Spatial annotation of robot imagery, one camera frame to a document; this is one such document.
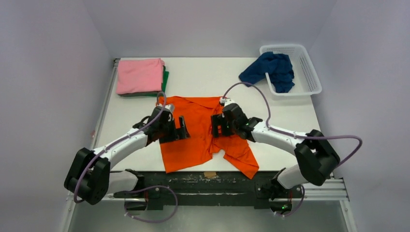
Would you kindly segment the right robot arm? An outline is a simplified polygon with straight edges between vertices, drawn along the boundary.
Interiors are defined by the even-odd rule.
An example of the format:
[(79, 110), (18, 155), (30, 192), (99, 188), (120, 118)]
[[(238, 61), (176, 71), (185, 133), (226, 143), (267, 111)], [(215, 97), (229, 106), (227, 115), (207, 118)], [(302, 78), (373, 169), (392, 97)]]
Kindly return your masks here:
[(293, 187), (310, 183), (321, 186), (340, 164), (340, 157), (318, 130), (307, 134), (270, 127), (257, 117), (247, 117), (236, 103), (225, 103), (222, 113), (211, 116), (214, 138), (237, 135), (241, 139), (262, 143), (295, 156), (297, 164), (281, 169), (270, 181), (271, 199), (282, 197)]

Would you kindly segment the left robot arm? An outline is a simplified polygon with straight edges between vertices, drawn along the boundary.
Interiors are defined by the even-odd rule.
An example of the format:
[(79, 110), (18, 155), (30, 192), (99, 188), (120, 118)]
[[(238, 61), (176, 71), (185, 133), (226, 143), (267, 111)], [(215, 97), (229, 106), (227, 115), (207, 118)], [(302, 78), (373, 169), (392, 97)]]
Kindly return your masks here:
[(64, 181), (64, 187), (73, 193), (74, 202), (95, 205), (105, 195), (117, 192), (140, 197), (144, 193), (144, 184), (138, 173), (133, 170), (112, 171), (112, 168), (155, 141), (163, 144), (188, 139), (185, 119), (183, 116), (175, 118), (174, 109), (172, 104), (159, 105), (151, 115), (109, 144), (93, 150), (78, 150)]

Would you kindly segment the orange t shirt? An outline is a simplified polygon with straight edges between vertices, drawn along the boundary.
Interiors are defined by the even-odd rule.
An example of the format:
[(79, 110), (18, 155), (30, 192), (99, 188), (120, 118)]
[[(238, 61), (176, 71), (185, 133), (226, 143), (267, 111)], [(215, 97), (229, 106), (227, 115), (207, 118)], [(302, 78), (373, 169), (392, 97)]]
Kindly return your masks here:
[(160, 97), (159, 103), (164, 102), (174, 105), (175, 118), (184, 117), (190, 134), (188, 139), (160, 145), (167, 173), (204, 164), (212, 160), (215, 153), (223, 150), (224, 159), (246, 177), (252, 179), (255, 176), (259, 165), (246, 140), (237, 135), (218, 138), (212, 136), (211, 117), (222, 113), (219, 97)]

